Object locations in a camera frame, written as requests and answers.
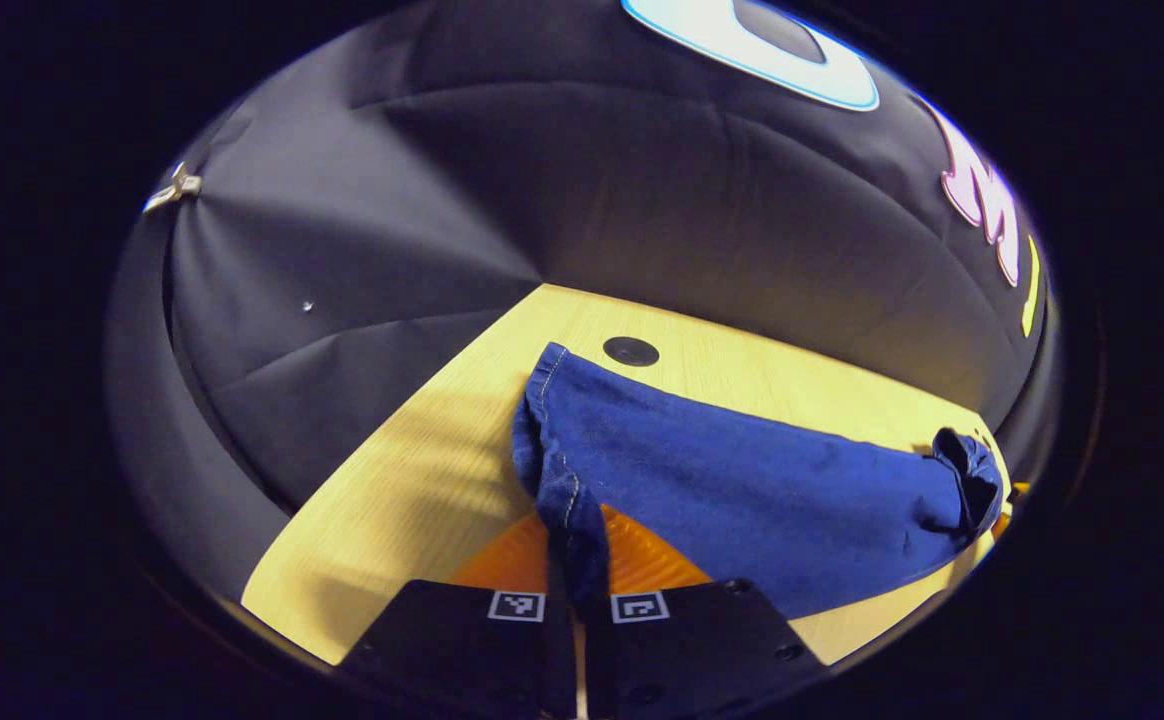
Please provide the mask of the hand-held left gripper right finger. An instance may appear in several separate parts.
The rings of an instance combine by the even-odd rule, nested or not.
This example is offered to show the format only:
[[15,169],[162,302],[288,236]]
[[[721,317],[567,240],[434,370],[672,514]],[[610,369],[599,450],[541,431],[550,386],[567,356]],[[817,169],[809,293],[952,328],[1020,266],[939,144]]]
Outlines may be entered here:
[[754,582],[714,580],[656,533],[602,507],[608,594],[588,615],[588,717],[745,717],[828,669]]

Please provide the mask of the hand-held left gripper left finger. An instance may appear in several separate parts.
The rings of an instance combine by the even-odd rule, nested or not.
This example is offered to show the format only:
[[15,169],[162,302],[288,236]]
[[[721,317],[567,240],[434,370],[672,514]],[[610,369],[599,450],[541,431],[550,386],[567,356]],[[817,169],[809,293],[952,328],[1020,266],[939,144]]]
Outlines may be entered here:
[[521,518],[448,580],[405,583],[341,673],[428,717],[576,717],[573,623],[545,525]]

